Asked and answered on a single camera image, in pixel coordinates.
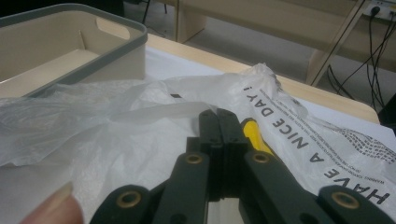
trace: wooden table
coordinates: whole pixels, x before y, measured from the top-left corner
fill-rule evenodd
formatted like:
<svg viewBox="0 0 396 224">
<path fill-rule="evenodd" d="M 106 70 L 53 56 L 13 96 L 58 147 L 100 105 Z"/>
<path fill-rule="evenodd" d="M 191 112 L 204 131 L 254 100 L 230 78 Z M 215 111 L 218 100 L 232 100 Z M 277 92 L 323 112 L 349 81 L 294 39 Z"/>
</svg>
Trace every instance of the wooden table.
<svg viewBox="0 0 396 224">
<path fill-rule="evenodd" d="M 220 57 L 203 50 L 195 49 L 156 35 L 148 35 L 147 46 L 174 54 L 178 57 L 195 61 L 216 68 L 223 72 L 240 72 L 249 68 L 248 65 Z M 290 95 L 299 97 L 317 105 L 323 105 L 344 112 L 354 117 L 379 123 L 375 111 L 368 105 L 347 99 L 345 97 L 323 91 L 303 83 L 277 76 L 283 90 Z"/>
</svg>

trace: storage bin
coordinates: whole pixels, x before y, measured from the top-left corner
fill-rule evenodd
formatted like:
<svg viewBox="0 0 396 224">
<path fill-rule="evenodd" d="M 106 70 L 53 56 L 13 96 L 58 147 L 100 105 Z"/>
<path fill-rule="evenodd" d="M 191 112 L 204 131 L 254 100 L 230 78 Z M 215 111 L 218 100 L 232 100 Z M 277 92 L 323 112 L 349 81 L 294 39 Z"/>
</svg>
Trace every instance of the storage bin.
<svg viewBox="0 0 396 224">
<path fill-rule="evenodd" d="M 54 83 L 144 78 L 144 25 L 79 4 L 0 18 L 0 98 Z"/>
</svg>

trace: white plastic bag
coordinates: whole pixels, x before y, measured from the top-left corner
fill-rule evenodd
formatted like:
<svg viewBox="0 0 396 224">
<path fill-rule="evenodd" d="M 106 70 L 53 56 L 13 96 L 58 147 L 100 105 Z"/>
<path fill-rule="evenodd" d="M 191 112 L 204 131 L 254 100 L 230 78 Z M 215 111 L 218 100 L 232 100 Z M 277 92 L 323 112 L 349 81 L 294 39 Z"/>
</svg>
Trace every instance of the white plastic bag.
<svg viewBox="0 0 396 224">
<path fill-rule="evenodd" d="M 198 114 L 216 107 L 241 122 L 255 119 L 305 189 L 316 194 L 323 186 L 345 185 L 371 195 L 396 218 L 392 150 L 311 116 L 265 65 L 243 74 L 56 86 L 44 98 L 0 100 L 0 164 L 8 164 L 0 169 L 0 196 L 7 202 L 0 205 L 1 221 L 21 220 L 68 180 L 86 222 L 113 189 L 152 189 L 169 177 L 186 138 L 197 136 Z M 379 148 L 367 148 L 368 156 L 350 138 Z M 387 157 L 371 157 L 376 149 Z M 218 207 L 211 211 L 211 223 L 230 220 L 213 214 Z"/>
</svg>

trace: fingernail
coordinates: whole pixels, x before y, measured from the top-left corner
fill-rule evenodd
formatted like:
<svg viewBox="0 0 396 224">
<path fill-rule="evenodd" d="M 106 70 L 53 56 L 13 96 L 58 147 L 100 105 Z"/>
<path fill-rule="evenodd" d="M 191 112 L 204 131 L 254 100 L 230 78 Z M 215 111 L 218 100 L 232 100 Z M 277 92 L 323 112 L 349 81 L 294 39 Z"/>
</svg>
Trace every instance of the fingernail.
<svg viewBox="0 0 396 224">
<path fill-rule="evenodd" d="M 56 190 L 49 197 L 49 204 L 46 206 L 45 212 L 47 214 L 54 211 L 56 208 L 61 205 L 62 202 L 66 201 L 66 199 L 72 194 L 73 191 L 73 184 L 72 182 L 68 182 L 67 184 L 63 185 L 60 189 Z"/>
<path fill-rule="evenodd" d="M 73 191 L 72 182 L 68 182 L 60 189 L 56 190 L 46 201 L 40 204 L 29 216 L 27 216 L 21 224 L 24 223 L 41 223 L 40 220 L 45 219 L 50 213 L 55 211 L 60 205 L 66 201 Z"/>
</svg>

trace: finger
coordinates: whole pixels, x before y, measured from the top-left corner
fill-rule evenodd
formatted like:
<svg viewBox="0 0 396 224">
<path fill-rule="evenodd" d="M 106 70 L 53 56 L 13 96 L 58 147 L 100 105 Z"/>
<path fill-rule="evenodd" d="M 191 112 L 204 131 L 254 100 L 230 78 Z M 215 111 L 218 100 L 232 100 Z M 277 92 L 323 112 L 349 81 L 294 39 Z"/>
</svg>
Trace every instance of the finger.
<svg viewBox="0 0 396 224">
<path fill-rule="evenodd" d="M 40 204 L 21 224 L 82 224 L 82 212 L 72 196 L 72 190 L 71 183 L 64 185 Z"/>
</svg>

